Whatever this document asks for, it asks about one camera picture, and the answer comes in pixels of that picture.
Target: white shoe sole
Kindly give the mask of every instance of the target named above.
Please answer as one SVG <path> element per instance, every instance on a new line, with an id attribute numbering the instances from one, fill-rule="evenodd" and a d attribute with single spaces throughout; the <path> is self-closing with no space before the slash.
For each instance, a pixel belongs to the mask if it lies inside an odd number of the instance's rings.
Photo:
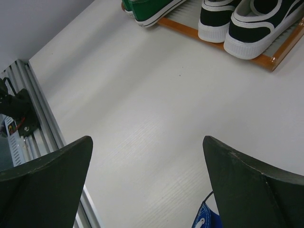
<path id="1" fill-rule="evenodd" d="M 164 8 L 162 8 L 160 11 L 158 11 L 156 14 L 154 14 L 152 17 L 145 21 L 137 21 L 136 22 L 143 27 L 150 27 L 154 24 L 156 24 L 159 19 L 161 19 L 163 16 L 165 16 L 167 13 L 171 12 L 173 9 L 184 3 L 186 0 L 174 0 L 170 2 L 168 5 L 166 5 Z"/>
<path id="2" fill-rule="evenodd" d="M 131 18 L 134 17 L 133 11 L 127 11 L 127 10 L 124 10 L 124 11 L 125 11 L 126 14 L 127 14 L 128 16 L 130 16 Z"/>
<path id="3" fill-rule="evenodd" d="M 223 43 L 229 30 L 229 24 L 213 27 L 199 22 L 199 38 L 212 43 Z"/>
<path id="4" fill-rule="evenodd" d="M 231 55 L 241 59 L 254 59 L 261 55 L 274 40 L 286 29 L 303 17 L 304 4 L 290 14 L 275 30 L 263 39 L 254 43 L 244 43 L 234 39 L 227 33 L 224 49 Z"/>

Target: blue sneaker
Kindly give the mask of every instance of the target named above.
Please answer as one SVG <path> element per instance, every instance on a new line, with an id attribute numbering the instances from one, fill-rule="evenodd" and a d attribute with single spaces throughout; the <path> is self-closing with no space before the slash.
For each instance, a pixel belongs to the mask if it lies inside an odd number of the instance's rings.
<path id="1" fill-rule="evenodd" d="M 192 228 L 223 228 L 219 215 L 214 213 L 206 204 L 210 195 L 203 201 Z"/>

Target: white wall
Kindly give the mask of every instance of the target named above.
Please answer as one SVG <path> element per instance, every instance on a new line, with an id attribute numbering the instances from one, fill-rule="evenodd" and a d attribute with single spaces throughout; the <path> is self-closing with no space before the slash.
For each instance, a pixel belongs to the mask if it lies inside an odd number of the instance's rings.
<path id="1" fill-rule="evenodd" d="M 93 0 L 1 0 L 0 72 L 30 59 Z"/>

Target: shoe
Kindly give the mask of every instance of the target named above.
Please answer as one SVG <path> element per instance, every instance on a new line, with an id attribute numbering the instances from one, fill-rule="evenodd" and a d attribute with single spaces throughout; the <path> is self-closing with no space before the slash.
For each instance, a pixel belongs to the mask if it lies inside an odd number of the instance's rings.
<path id="1" fill-rule="evenodd" d="M 207 205 L 206 200 L 201 204 L 191 228 L 223 228 L 219 214 L 211 210 Z"/>
<path id="2" fill-rule="evenodd" d="M 199 38 L 223 43 L 229 30 L 230 18 L 241 0 L 203 0 L 199 20 Z"/>
<path id="3" fill-rule="evenodd" d="M 304 0 L 242 0 L 231 16 L 224 49 L 241 59 L 256 58 L 303 10 Z"/>
<path id="4" fill-rule="evenodd" d="M 129 0 L 123 0 L 123 7 L 124 7 L 124 11 L 130 16 L 130 17 L 134 17 L 132 8 L 130 6 Z"/>
<path id="5" fill-rule="evenodd" d="M 129 0 L 136 22 L 150 27 L 186 0 Z"/>

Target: green shoe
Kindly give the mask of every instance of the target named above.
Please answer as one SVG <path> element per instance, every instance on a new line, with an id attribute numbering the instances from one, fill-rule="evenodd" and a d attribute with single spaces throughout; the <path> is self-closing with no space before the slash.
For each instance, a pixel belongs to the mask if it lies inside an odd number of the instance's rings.
<path id="1" fill-rule="evenodd" d="M 131 17 L 134 17 L 129 0 L 123 0 L 124 11 Z"/>
<path id="2" fill-rule="evenodd" d="M 150 27 L 186 0 L 129 0 L 136 22 Z"/>

